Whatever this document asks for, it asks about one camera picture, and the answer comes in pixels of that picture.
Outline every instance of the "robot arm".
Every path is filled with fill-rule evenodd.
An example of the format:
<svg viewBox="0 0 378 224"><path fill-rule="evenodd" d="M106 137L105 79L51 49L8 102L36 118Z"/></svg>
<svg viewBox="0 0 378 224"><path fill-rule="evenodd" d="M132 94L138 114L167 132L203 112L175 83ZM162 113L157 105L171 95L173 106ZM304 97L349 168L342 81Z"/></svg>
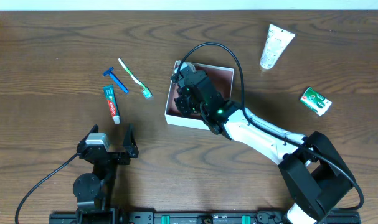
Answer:
<svg viewBox="0 0 378 224"><path fill-rule="evenodd" d="M182 65L180 72L175 71L171 80L178 85L179 97L175 103L183 116L199 113L213 133L242 142L278 165L295 201L286 214L291 223L321 221L353 187L347 177L324 161L320 161L320 166L312 174L307 170L306 166L317 162L318 158L298 146L328 157L354 179L323 134L314 132L307 137L291 133L260 119L245 108L247 119L240 104L222 98L205 71L195 71L187 63Z"/></svg>

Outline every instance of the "open box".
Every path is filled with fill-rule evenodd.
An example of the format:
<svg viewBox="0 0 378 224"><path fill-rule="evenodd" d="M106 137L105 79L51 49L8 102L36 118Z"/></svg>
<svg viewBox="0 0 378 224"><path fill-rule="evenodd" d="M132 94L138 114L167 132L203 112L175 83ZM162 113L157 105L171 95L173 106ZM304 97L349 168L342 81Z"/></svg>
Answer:
<svg viewBox="0 0 378 224"><path fill-rule="evenodd" d="M177 69L181 61L176 61L173 71ZM195 66L196 70L204 70L212 84L214 84L216 90L220 91L225 100L230 99L232 96L232 86L233 86L233 68L224 68L211 65L203 65L198 63L190 63ZM179 125L189 128L199 128L208 130L201 119L199 114L192 114L190 118L184 118L182 114L177 110L174 99L179 95L177 94L177 85L171 82L169 86L168 99L166 101L165 107L165 119L167 124Z"/></svg>

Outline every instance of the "label on tube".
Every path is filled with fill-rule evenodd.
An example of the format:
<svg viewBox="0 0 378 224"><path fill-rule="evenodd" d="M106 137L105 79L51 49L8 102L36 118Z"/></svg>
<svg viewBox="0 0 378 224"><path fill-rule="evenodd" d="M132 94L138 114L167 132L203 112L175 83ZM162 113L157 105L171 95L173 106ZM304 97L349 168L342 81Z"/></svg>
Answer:
<svg viewBox="0 0 378 224"><path fill-rule="evenodd" d="M106 95L107 104L113 117L114 123L120 124L120 112L118 111L118 107L116 105L113 85L104 86L103 90L104 94Z"/></svg>
<svg viewBox="0 0 378 224"><path fill-rule="evenodd" d="M271 69L275 66L277 59L286 49L287 45L295 37L295 34L285 31L270 24L268 38L263 49L260 65L264 69Z"/></svg>

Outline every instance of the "green box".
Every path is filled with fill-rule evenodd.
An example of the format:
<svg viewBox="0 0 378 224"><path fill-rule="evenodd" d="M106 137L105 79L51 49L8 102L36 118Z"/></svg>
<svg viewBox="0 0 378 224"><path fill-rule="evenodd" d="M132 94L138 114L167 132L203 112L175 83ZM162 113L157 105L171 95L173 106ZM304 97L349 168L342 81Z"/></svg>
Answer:
<svg viewBox="0 0 378 224"><path fill-rule="evenodd" d="M311 108L319 116L323 115L333 103L311 87L303 93L300 101L307 107Z"/></svg>

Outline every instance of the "tube cap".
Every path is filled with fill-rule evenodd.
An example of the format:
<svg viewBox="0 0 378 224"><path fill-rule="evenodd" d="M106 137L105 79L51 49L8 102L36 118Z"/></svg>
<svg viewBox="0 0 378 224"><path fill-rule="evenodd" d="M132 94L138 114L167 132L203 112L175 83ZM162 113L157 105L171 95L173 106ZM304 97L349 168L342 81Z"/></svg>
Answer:
<svg viewBox="0 0 378 224"><path fill-rule="evenodd" d="M120 117L117 115L117 116L114 116L113 117L113 120L114 120L114 123L115 124L120 124L121 123L121 121L120 121Z"/></svg>

